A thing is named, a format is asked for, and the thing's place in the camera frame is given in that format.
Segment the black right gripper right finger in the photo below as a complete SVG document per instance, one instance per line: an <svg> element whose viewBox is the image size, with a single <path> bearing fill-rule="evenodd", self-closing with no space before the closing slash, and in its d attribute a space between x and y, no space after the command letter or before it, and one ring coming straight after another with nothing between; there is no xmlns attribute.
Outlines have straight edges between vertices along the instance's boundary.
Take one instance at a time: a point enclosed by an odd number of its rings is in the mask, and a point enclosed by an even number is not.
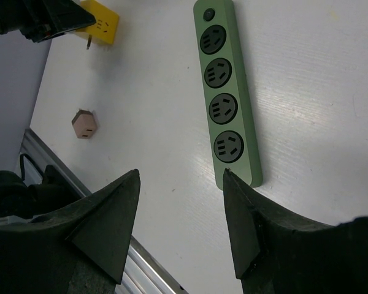
<svg viewBox="0 0 368 294"><path fill-rule="evenodd" d="M244 293L368 293L368 216L336 226L296 214L230 170L223 198Z"/></svg>

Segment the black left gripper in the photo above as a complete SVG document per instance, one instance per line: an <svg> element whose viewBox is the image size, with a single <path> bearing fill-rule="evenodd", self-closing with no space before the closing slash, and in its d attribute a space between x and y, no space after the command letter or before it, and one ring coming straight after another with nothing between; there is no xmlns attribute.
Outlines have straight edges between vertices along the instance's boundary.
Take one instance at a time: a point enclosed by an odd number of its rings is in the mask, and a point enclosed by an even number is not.
<svg viewBox="0 0 368 294"><path fill-rule="evenodd" d="M0 35L20 31L34 43L43 42L96 23L74 1L0 1Z"/></svg>

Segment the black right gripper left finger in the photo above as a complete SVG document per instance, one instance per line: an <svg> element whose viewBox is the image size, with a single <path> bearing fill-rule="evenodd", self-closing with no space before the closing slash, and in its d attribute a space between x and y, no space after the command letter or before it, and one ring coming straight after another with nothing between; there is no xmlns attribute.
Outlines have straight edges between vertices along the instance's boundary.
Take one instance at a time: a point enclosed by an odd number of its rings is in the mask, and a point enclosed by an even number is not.
<svg viewBox="0 0 368 294"><path fill-rule="evenodd" d="M31 222L0 226L0 293L113 293L139 195L135 169Z"/></svg>

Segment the yellow plug adapter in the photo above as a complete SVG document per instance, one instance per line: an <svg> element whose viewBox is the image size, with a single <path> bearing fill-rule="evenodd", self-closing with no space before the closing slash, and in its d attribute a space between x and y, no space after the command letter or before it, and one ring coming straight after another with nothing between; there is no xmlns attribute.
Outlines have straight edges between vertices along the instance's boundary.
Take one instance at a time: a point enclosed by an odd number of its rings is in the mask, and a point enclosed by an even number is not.
<svg viewBox="0 0 368 294"><path fill-rule="evenodd" d="M80 6L95 17L96 23L78 29L74 34L88 41L87 48L91 43L112 46L120 19L119 15L98 1L80 1Z"/></svg>

